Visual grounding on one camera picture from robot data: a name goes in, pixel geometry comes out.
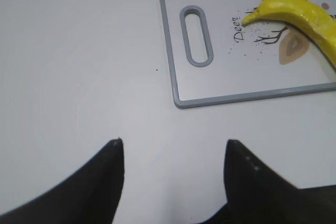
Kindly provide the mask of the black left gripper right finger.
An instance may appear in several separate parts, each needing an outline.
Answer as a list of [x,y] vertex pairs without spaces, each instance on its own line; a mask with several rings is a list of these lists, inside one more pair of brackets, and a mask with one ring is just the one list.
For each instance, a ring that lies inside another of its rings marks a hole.
[[227,202],[205,223],[335,223],[335,186],[300,189],[239,140],[224,160]]

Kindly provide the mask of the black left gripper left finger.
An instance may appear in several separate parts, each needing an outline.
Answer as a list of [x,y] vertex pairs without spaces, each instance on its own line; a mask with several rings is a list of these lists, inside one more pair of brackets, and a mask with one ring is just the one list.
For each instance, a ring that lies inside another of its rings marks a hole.
[[109,141],[63,182],[1,215],[1,223],[113,223],[124,184],[123,141]]

